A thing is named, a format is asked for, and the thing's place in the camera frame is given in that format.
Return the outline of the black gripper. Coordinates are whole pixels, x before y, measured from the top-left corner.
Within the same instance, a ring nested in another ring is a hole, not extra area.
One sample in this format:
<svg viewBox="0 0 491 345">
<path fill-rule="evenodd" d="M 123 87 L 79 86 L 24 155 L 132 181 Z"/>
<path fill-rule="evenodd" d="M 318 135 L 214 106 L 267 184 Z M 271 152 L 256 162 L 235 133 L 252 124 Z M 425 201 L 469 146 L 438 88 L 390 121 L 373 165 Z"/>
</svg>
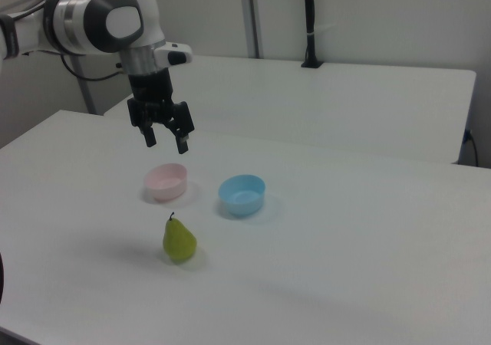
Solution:
<svg viewBox="0 0 491 345">
<path fill-rule="evenodd" d="M 169 70 L 129 75 L 128 79 L 132 90 L 132 97 L 127 101 L 130 122 L 140 130 L 147 147 L 157 144 L 152 125 L 161 123 L 175 136 L 178 153 L 186 153 L 189 150 L 189 134 L 193 132 L 193 119 L 185 101 L 172 101 L 173 86 Z"/>
</svg>

